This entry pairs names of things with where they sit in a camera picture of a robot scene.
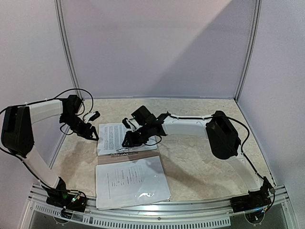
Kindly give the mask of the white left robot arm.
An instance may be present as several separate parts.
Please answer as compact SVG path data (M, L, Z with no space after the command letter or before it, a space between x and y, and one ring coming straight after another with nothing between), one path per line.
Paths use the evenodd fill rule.
M98 141L98 133L92 122L100 117L100 113L90 110L84 117L79 117L78 111L81 105L82 99L72 94L67 98L57 97L13 105L2 110L4 118L0 149L19 159L44 187L55 190L52 199L60 207L67 207L71 203L71 197L65 192L64 182L49 168L35 147L32 126L57 116L59 122L67 125L77 136Z

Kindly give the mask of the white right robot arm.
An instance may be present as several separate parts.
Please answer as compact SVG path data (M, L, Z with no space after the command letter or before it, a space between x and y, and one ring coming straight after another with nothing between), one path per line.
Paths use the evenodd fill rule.
M240 139L232 122L243 125L223 111L204 116L180 116L169 112L155 116L143 105L132 113L131 119L122 120L127 128L122 146L142 146L153 136L194 135L207 138L212 154L227 161L242 178L249 193L246 203L250 208L256 208L264 202L265 195L274 194L275 189L267 177L259 174L246 155L245 141Z

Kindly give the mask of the pink paper folder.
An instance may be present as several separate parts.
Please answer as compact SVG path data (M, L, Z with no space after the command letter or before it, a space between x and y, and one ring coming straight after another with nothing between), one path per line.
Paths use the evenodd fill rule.
M139 160L139 159L149 158L149 157L154 157L154 156L160 156L160 155L161 154L158 149L157 150L148 150L148 151L137 151L137 154L130 155L130 156L114 157L111 155L103 155L103 156L98 156L97 165L128 162L128 161L134 161L134 160Z

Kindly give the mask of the white paper stack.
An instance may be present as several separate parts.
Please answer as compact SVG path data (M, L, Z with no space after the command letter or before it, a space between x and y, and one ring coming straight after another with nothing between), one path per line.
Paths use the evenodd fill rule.
M120 123L110 123L110 124L99 124L99 140L97 146L97 155L110 155L115 153L116 150L124 148L122 147L122 142L124 140L125 134L127 132L126 127ZM156 142L155 137L150 137L148 144L153 144ZM156 150L157 145L146 146L141 145L138 147L130 148L131 151L148 151Z

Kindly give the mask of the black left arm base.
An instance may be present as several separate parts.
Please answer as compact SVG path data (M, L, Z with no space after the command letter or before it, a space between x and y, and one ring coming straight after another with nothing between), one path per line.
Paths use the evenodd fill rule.
M59 190L43 186L48 194L46 203L59 208L64 208L77 212L85 212L87 206L87 196L78 190Z

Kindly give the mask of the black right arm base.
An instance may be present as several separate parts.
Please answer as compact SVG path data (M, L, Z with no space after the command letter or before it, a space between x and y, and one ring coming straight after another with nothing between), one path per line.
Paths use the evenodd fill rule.
M230 198L230 206L234 213L269 209L275 201L275 189L261 187L258 191L248 191L247 195Z

